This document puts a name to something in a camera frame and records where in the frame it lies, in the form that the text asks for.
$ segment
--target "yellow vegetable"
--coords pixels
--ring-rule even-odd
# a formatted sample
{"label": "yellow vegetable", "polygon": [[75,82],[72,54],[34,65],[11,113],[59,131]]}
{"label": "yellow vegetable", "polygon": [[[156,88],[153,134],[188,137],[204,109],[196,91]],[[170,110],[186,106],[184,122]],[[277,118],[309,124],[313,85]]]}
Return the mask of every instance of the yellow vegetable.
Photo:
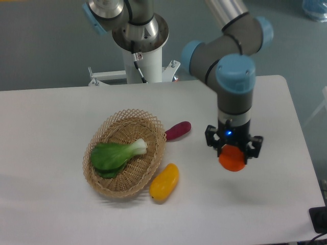
{"label": "yellow vegetable", "polygon": [[178,167],[174,163],[169,163],[152,181],[149,190],[150,196],[156,201],[164,201],[174,190],[178,179]]}

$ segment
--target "silver metal cylinder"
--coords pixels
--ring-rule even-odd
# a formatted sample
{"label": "silver metal cylinder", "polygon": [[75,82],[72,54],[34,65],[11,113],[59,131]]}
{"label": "silver metal cylinder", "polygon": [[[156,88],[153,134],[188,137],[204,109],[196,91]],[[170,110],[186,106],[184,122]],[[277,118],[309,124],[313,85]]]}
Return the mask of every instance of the silver metal cylinder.
{"label": "silver metal cylinder", "polygon": [[155,17],[152,20],[143,25],[135,26],[127,23],[123,32],[123,36],[127,41],[138,42],[153,42],[158,35],[159,27]]}
{"label": "silver metal cylinder", "polygon": [[111,19],[122,12],[124,0],[89,0],[88,4],[97,16]]}
{"label": "silver metal cylinder", "polygon": [[242,0],[205,0],[205,2],[221,28],[248,12]]}

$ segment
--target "black cable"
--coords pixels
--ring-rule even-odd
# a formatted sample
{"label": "black cable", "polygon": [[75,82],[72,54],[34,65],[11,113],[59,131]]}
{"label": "black cable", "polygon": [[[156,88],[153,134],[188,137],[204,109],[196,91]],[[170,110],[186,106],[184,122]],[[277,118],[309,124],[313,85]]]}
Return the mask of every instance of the black cable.
{"label": "black cable", "polygon": [[327,234],[327,232],[325,232],[325,233],[321,233],[321,234],[315,236],[314,238],[312,238],[311,241],[309,241],[309,243],[308,243],[307,245],[312,245],[313,242],[314,242],[317,238],[319,238],[319,237],[321,237],[321,236],[323,236],[323,235],[326,235],[326,234]]}
{"label": "black cable", "polygon": [[[132,54],[135,54],[136,53],[135,50],[134,50],[134,46],[135,46],[135,42],[134,41],[131,41],[131,53]],[[139,75],[141,77],[142,83],[148,83],[148,81],[144,78],[143,73],[141,72],[141,69],[137,65],[137,62],[136,61],[134,61],[134,66],[135,66],[136,70],[138,70],[138,73],[139,73]]]}

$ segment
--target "blue joint cap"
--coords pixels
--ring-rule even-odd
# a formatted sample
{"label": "blue joint cap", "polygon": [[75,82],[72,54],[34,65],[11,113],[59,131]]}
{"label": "blue joint cap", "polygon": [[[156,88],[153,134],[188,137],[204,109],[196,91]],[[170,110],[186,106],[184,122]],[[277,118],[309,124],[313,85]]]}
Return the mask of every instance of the blue joint cap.
{"label": "blue joint cap", "polygon": [[254,62],[245,55],[226,55],[218,62],[216,79],[219,85],[230,93],[248,93],[253,90],[255,84]]}
{"label": "blue joint cap", "polygon": [[271,25],[271,23],[263,16],[259,16],[256,18],[256,20],[259,22],[261,29],[262,29],[262,44],[261,48],[266,48],[270,46],[272,43],[272,39],[274,38],[274,29]]}
{"label": "blue joint cap", "polygon": [[87,17],[87,19],[90,21],[91,25],[93,26],[93,28],[95,29],[95,31],[100,35],[104,35],[106,34],[106,30],[103,29],[103,27],[100,25],[100,23],[97,21],[97,19],[93,16],[92,12],[90,11],[90,9],[88,8],[87,4],[84,3],[82,5],[82,8],[84,10],[84,13]]}
{"label": "blue joint cap", "polygon": [[191,64],[192,55],[195,49],[202,43],[203,42],[201,41],[194,40],[186,44],[186,46],[183,48],[182,55],[180,58],[180,63],[182,67],[189,72],[189,74],[191,74],[190,64]]}

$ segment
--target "metal bracket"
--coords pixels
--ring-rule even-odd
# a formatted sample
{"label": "metal bracket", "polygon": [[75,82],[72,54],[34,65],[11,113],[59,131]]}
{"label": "metal bracket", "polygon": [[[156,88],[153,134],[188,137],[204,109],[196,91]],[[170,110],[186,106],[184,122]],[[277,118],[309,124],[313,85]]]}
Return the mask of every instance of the metal bracket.
{"label": "metal bracket", "polygon": [[[180,62],[172,60],[167,67],[162,68],[162,82],[174,82],[177,81],[176,72],[180,67]],[[103,86],[110,85],[110,80],[126,79],[126,72],[124,70],[97,72],[93,73],[91,67],[88,68],[88,72],[91,78],[89,86]]]}

